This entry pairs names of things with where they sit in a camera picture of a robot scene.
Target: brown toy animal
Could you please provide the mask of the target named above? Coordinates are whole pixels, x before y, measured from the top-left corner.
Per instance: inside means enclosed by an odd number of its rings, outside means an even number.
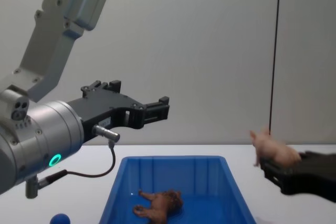
[[[137,205],[133,208],[135,215],[149,218],[151,224],[166,224],[169,214],[183,206],[180,191],[164,191],[157,194],[147,194],[139,190],[139,195],[151,201],[151,208]]]
[[[301,156],[293,148],[272,138],[268,129],[256,134],[250,131],[252,144],[256,148],[257,160],[254,166],[259,166],[261,157],[269,158],[275,163],[289,167],[301,161]]]

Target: blue plastic bin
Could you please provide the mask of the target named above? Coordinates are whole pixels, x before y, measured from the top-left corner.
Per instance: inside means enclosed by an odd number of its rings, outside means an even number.
[[[132,212],[149,207],[138,190],[180,190],[183,209],[168,223],[255,224],[226,160],[218,156],[126,157],[122,160],[100,224],[148,224]]]

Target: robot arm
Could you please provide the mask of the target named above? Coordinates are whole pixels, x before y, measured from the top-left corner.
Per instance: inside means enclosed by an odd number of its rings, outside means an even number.
[[[141,104],[120,94],[120,81],[82,87],[82,98],[29,107],[57,84],[75,40],[94,29],[106,0],[44,0],[20,67],[0,82],[0,194],[77,152],[98,135],[113,143],[117,126],[140,129],[167,119],[169,98]]]

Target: white table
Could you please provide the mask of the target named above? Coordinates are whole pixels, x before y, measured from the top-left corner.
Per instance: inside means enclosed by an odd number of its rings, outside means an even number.
[[[336,153],[336,145],[297,145],[298,151]],[[220,155],[226,158],[236,183],[257,223],[336,223],[336,204],[314,195],[285,196],[253,167],[255,152],[247,145],[116,146],[114,171],[103,178],[68,175],[39,191],[36,199],[25,198],[21,184],[0,195],[1,224],[49,224],[57,213],[67,214],[72,224],[97,224],[100,220],[122,158],[148,155]],[[84,173],[104,172],[111,165],[106,146],[83,146],[74,156],[43,172],[40,178],[68,169]]]

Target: blue ball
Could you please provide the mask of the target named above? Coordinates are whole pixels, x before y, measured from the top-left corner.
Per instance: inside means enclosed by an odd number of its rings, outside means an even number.
[[[70,224],[70,218],[65,214],[58,214],[51,219],[50,224]]]

